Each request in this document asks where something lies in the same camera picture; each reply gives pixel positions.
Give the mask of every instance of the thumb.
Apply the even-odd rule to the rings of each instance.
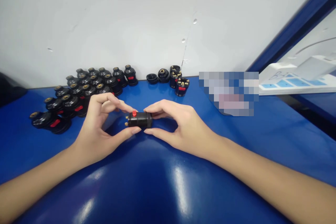
[[[127,140],[128,138],[130,138],[131,136],[133,136],[134,134],[140,131],[141,131],[140,127],[129,127],[129,128],[123,129],[118,134],[112,137],[113,142],[115,143],[117,142],[118,145],[120,145],[122,142],[124,142],[125,140]]]
[[[153,135],[157,138],[160,138],[161,140],[169,143],[170,145],[173,145],[174,142],[174,133],[165,131],[163,129],[159,128],[147,128],[144,130],[144,133]]]

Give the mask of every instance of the blue metal frame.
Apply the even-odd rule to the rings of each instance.
[[[261,72],[269,64],[277,62],[335,7],[336,0],[309,0],[247,71]]]

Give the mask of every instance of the black object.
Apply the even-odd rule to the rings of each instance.
[[[76,70],[77,72],[77,77],[79,78],[81,75],[89,75],[89,72],[88,71],[84,71],[82,68],[78,68]]]
[[[98,94],[109,93],[109,92],[112,93],[112,90],[107,85],[104,85],[103,83],[97,85],[97,93]]]
[[[125,123],[125,126],[128,127],[142,127],[142,128],[151,128],[153,124],[153,117],[151,113],[147,112],[137,112],[133,111],[128,116],[128,122]]]
[[[182,73],[180,72],[172,72],[170,74],[170,79],[169,79],[169,85],[171,88],[175,88],[176,87],[176,82],[179,78],[182,77]]]
[[[100,83],[103,83],[103,79],[98,77],[97,75],[92,75],[91,76],[91,84],[92,86],[97,86]]]
[[[122,70],[120,70],[119,68],[113,68],[112,75],[117,79],[117,81],[120,82],[122,88],[127,86],[127,80],[125,79],[125,74]]]
[[[157,77],[159,78],[159,81],[162,83],[169,82],[169,72],[167,69],[161,68],[159,72],[157,73]]]
[[[0,73],[0,107],[5,106],[27,93],[23,87],[14,87],[11,85],[6,76]]]
[[[64,95],[70,94],[71,93],[71,89],[70,88],[65,88],[63,86],[57,86],[54,88],[54,90],[56,91],[56,97],[57,98],[62,98]]]
[[[76,113],[64,110],[63,101],[60,98],[48,97],[44,100],[44,103],[48,111],[55,113],[63,118],[70,119],[76,116]]]
[[[159,82],[158,76],[155,73],[150,73],[146,76],[147,81],[149,84],[156,84]]]
[[[179,78],[176,82],[175,94],[177,96],[185,96],[189,87],[189,80],[186,78]]]
[[[105,78],[105,75],[111,74],[111,72],[109,70],[106,70],[105,68],[99,68],[98,70],[99,70],[98,76],[102,79]]]
[[[131,65],[125,66],[124,73],[130,86],[135,86],[138,84],[137,77],[135,76],[135,70],[133,67],[131,67]]]
[[[72,75],[69,75],[66,77],[66,80],[67,80],[67,85],[70,86],[71,84],[75,84],[75,83],[78,83],[79,82],[79,79],[76,78],[76,77],[73,77]]]
[[[84,97],[86,100],[90,100],[91,96],[97,93],[97,89],[91,85],[84,85],[83,86]]]
[[[79,77],[79,85],[82,85],[82,86],[84,86],[84,85],[88,85],[88,84],[90,84],[91,83],[91,79],[90,79],[90,77],[89,76],[87,76],[87,75],[80,75]]]
[[[85,117],[88,112],[88,106],[82,99],[72,94],[66,94],[62,97],[63,107],[67,111],[76,112],[77,116]]]
[[[85,98],[82,86],[78,84],[71,84],[70,89],[72,95],[77,96],[79,99]]]
[[[99,71],[94,69],[94,68],[89,68],[89,76],[92,76],[92,75],[98,75],[99,74]]]
[[[115,96],[118,96],[123,92],[120,82],[118,82],[110,73],[105,75],[105,85],[112,90]]]
[[[180,72],[181,71],[181,68],[177,65],[173,65],[170,67],[170,71],[169,71],[169,74],[171,74],[172,72]]]
[[[35,128],[49,130],[54,134],[62,134],[71,126],[71,120],[61,118],[50,111],[37,111],[32,113],[29,118]]]

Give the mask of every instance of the pixelated area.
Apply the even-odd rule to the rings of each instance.
[[[199,86],[221,113],[254,116],[259,72],[200,72]]]

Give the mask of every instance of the brass contact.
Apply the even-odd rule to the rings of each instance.
[[[37,112],[32,113],[29,117],[34,117],[37,115]]]

